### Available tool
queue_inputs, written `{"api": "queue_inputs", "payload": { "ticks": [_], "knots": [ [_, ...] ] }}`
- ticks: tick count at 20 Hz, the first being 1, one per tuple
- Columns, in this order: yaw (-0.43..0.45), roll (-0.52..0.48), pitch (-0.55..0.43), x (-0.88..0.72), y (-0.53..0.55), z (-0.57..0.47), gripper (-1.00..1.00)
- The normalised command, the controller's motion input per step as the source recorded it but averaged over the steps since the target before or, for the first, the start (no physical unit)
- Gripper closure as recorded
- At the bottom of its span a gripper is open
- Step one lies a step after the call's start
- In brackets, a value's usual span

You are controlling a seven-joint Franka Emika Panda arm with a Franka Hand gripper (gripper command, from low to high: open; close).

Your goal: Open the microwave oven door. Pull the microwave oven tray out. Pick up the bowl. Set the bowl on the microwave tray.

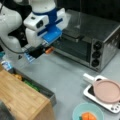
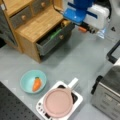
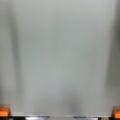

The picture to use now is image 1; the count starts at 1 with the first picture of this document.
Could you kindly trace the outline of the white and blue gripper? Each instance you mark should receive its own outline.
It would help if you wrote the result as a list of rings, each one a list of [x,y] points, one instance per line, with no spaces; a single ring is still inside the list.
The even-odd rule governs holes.
[[[70,15],[65,12],[64,8],[58,10],[55,17],[48,14],[30,13],[24,20],[28,44],[32,47],[49,46],[62,35],[69,20]]]

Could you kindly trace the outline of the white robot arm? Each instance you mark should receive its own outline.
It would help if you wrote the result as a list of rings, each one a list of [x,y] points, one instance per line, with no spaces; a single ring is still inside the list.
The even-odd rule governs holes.
[[[23,54],[17,38],[10,33],[21,24],[33,51],[44,49],[54,43],[68,26],[69,17],[64,8],[57,9],[54,0],[14,0],[19,5],[29,5],[31,12],[22,19],[19,12],[0,3],[0,45],[6,54]]]

